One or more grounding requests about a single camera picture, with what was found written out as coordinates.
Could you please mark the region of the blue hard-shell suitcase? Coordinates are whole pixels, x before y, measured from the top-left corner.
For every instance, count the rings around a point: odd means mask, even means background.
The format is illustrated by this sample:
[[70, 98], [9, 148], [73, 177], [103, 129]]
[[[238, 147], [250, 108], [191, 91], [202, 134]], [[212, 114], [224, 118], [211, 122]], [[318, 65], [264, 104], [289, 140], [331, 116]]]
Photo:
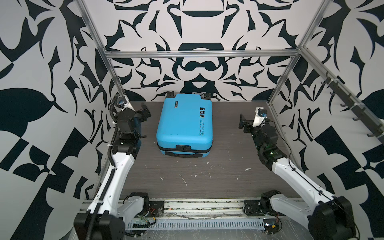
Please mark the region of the blue hard-shell suitcase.
[[211, 95], [167, 92], [156, 137], [159, 150], [166, 156], [208, 156], [213, 146]]

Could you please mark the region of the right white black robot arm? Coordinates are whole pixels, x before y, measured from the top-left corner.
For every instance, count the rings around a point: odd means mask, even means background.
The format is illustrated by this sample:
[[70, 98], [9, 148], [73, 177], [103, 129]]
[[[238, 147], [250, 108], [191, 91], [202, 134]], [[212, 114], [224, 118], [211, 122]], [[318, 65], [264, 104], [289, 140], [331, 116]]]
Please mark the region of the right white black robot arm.
[[263, 209], [283, 214], [305, 227], [314, 240], [359, 240], [361, 233], [355, 223], [353, 208], [345, 197], [336, 197], [306, 176], [277, 147], [279, 133], [275, 122], [262, 109], [253, 120], [240, 115], [239, 129], [250, 134], [260, 162], [284, 180], [304, 201], [289, 200], [281, 192], [272, 190], [262, 194]]

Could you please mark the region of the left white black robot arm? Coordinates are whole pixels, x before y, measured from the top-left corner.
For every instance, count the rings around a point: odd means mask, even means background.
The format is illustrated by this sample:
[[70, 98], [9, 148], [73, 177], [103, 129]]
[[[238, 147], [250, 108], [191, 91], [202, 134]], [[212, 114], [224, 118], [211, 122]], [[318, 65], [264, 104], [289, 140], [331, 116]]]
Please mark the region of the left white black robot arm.
[[144, 216], [149, 210], [146, 193], [132, 193], [119, 205], [126, 178], [141, 147], [141, 123], [151, 113], [145, 104], [136, 111], [127, 97], [116, 94], [109, 105], [115, 124], [107, 157], [109, 168], [99, 190], [85, 213], [78, 213], [74, 229], [80, 240], [123, 240], [137, 238], [142, 233], [130, 232], [133, 218]]

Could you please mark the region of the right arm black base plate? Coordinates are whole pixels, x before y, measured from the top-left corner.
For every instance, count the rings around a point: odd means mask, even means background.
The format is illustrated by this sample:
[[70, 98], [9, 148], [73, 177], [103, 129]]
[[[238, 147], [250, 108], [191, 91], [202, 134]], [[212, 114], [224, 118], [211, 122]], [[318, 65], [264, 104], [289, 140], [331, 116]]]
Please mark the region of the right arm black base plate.
[[243, 213], [248, 217], [279, 216], [280, 213], [272, 209], [269, 200], [245, 200]]

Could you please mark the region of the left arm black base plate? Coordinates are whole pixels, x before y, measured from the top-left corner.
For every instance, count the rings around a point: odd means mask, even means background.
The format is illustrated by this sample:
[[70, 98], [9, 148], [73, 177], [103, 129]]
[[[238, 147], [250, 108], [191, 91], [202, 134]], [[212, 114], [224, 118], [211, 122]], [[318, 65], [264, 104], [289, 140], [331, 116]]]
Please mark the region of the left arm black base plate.
[[164, 201], [149, 201], [144, 203], [143, 210], [136, 217], [158, 217], [163, 214], [165, 208]]

